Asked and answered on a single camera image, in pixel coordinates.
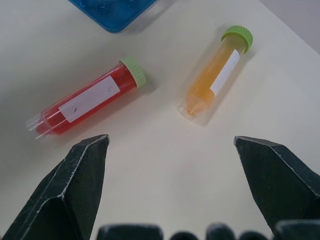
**red liquid tube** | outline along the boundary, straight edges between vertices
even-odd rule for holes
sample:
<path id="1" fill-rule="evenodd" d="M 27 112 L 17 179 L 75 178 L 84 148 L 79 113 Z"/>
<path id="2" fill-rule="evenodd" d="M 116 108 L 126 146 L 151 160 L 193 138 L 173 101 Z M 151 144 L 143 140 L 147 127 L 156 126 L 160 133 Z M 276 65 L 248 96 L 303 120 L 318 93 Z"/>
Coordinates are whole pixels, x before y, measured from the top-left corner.
<path id="1" fill-rule="evenodd" d="M 144 71 L 133 57 L 125 57 L 109 72 L 87 83 L 27 122 L 37 137 L 61 135 L 113 100 L 146 83 Z"/>

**blue plastic tray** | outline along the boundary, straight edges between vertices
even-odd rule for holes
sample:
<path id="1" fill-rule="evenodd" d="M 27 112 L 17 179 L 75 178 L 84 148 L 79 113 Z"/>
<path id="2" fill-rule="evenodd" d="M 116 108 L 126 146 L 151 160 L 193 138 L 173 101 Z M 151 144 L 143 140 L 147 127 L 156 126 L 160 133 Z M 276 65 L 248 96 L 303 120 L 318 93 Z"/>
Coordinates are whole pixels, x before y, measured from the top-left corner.
<path id="1" fill-rule="evenodd" d="M 156 0 L 69 0 L 97 24 L 118 33 Z"/>

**green screw cap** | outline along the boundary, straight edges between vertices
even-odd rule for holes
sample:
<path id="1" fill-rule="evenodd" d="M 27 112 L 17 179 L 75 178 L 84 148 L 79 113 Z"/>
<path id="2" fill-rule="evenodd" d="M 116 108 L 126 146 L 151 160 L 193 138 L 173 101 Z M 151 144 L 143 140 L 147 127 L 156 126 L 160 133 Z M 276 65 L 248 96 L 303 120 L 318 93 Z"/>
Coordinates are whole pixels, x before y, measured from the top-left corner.
<path id="1" fill-rule="evenodd" d="M 127 56 L 125 58 L 122 58 L 120 62 L 122 62 L 126 66 L 126 68 L 133 76 L 137 88 L 140 88 L 146 84 L 147 80 L 144 70 L 134 57 Z"/>
<path id="2" fill-rule="evenodd" d="M 238 34 L 244 38 L 247 43 L 247 47 L 245 49 L 245 53 L 251 48 L 252 43 L 254 42 L 254 37 L 251 32 L 243 26 L 231 26 L 229 27 L 225 33 L 222 35 L 221 41 L 225 39 L 225 37 L 229 34 Z"/>

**white table surface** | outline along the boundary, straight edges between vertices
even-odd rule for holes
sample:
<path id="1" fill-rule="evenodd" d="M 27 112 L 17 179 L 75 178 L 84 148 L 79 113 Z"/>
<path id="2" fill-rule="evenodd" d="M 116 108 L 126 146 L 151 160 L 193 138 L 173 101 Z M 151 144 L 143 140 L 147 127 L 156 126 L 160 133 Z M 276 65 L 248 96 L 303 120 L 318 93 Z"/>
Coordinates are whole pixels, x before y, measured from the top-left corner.
<path id="1" fill-rule="evenodd" d="M 135 22 L 120 34 L 67 0 L 1 4 L 1 235 L 71 146 L 99 134 L 109 134 L 111 144 L 92 239 L 109 223 L 159 224 L 166 239 L 179 230 L 203 239 L 214 222 L 236 234 L 270 236 L 233 145 L 236 135 L 284 144 L 320 173 L 320 56 L 258 0 L 160 1 L 168 6 L 150 24 L 138 29 Z M 252 31 L 252 49 L 208 125 L 190 123 L 176 110 L 177 93 L 234 24 Z M 52 144 L 32 139 L 28 118 L 126 55 L 146 70 L 144 89 Z"/>

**white label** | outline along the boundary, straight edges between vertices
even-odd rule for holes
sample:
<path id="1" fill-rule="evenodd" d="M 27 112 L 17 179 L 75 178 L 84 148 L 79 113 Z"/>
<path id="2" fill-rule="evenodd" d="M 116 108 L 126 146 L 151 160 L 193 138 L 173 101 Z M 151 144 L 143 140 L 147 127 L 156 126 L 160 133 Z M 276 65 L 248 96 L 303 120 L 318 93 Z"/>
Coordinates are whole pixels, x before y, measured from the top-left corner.
<path id="1" fill-rule="evenodd" d="M 67 121 L 72 123 L 119 92 L 120 89 L 114 79 L 111 76 L 107 76 L 102 81 L 60 106 L 59 110 Z"/>
<path id="2" fill-rule="evenodd" d="M 234 70 L 235 66 L 239 62 L 240 54 L 237 50 L 234 50 L 231 56 L 229 57 L 228 61 L 226 61 L 224 67 L 222 68 L 219 75 L 216 77 L 214 82 L 212 83 L 210 89 L 214 93 L 214 95 L 218 95 L 220 90 L 222 89 L 223 85 L 229 78 L 230 74 Z"/>

